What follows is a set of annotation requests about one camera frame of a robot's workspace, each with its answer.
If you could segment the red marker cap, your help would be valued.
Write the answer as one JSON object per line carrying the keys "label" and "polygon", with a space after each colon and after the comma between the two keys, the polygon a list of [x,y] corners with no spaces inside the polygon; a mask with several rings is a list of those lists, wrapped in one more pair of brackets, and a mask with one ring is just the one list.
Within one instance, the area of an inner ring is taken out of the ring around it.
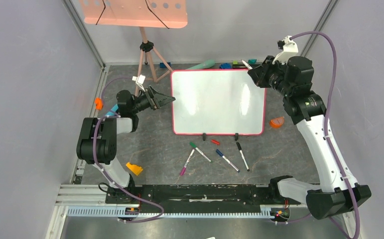
{"label": "red marker cap", "polygon": [[212,142],[213,144],[215,144],[215,145],[220,145],[220,142],[217,141],[217,140],[215,140],[215,139],[212,139],[211,142]]}

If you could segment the pink framed whiteboard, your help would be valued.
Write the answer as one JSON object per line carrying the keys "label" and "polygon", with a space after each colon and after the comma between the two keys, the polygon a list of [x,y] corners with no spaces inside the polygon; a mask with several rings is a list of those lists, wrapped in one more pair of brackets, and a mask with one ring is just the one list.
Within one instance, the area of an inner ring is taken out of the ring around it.
{"label": "pink framed whiteboard", "polygon": [[175,70],[170,80],[175,134],[263,133],[266,89],[246,70]]}

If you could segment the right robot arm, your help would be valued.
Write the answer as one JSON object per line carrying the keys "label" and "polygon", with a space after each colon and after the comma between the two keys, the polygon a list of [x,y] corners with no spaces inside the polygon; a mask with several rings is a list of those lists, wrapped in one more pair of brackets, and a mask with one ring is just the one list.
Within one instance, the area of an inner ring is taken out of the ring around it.
{"label": "right robot arm", "polygon": [[353,211],[353,197],[358,206],[370,198],[369,186],[358,183],[335,148],[330,125],[325,121],[326,106],[311,90],[312,61],[293,56],[282,64],[267,56],[259,66],[249,67],[248,74],[256,86],[272,88],[283,96],[284,110],[306,141],[320,180],[319,185],[313,185],[289,175],[272,178],[269,199],[274,203],[293,199],[305,204],[320,220]]}

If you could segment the red whiteboard marker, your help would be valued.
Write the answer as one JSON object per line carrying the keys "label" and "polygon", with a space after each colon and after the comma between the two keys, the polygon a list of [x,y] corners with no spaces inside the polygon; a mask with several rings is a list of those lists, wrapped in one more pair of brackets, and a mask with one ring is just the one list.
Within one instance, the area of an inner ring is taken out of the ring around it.
{"label": "red whiteboard marker", "polygon": [[246,68],[248,68],[249,70],[253,69],[252,66],[251,66],[249,63],[247,63],[245,60],[241,60],[241,62],[242,62],[243,65],[244,65]]}

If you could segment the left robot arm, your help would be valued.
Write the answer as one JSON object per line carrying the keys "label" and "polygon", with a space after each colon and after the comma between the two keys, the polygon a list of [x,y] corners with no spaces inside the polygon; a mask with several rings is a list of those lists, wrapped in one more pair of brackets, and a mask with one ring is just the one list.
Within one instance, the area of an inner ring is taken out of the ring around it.
{"label": "left robot arm", "polygon": [[119,189],[120,199],[131,203],[137,197],[137,189],[129,185],[131,176],[116,159],[117,137],[119,134],[137,130],[138,113],[146,109],[160,109],[174,102],[176,98],[159,93],[153,87],[146,88],[139,96],[122,90],[116,98],[118,109],[113,115],[83,120],[76,154],[79,159],[97,168],[110,187]]}

